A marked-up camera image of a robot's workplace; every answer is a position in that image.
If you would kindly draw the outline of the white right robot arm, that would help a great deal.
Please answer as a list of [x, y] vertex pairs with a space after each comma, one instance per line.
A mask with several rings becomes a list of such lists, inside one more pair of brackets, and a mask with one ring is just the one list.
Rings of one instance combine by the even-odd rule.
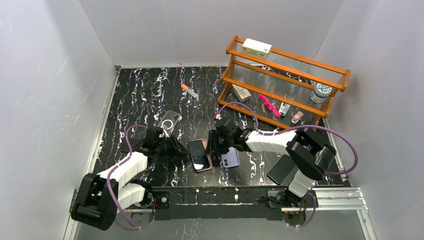
[[281, 132], [241, 128], [223, 117], [209, 131], [206, 155], [220, 156], [230, 148], [240, 152], [273, 152], [292, 161], [298, 171], [277, 203], [298, 206], [304, 196], [321, 181], [336, 157], [336, 149], [315, 130], [313, 125], [299, 125]]

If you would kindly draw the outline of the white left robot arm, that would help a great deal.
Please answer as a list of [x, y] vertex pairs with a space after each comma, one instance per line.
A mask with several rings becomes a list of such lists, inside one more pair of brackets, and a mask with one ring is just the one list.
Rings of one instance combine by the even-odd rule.
[[131, 231], [139, 230], [125, 210], [145, 200], [152, 187], [134, 177], [146, 170], [154, 159], [174, 161], [190, 154], [173, 134], [157, 126], [146, 128], [142, 139], [126, 137], [125, 141], [124, 159], [100, 173], [87, 173], [82, 178], [70, 211], [72, 220], [105, 231], [115, 222], [117, 214], [122, 214]]

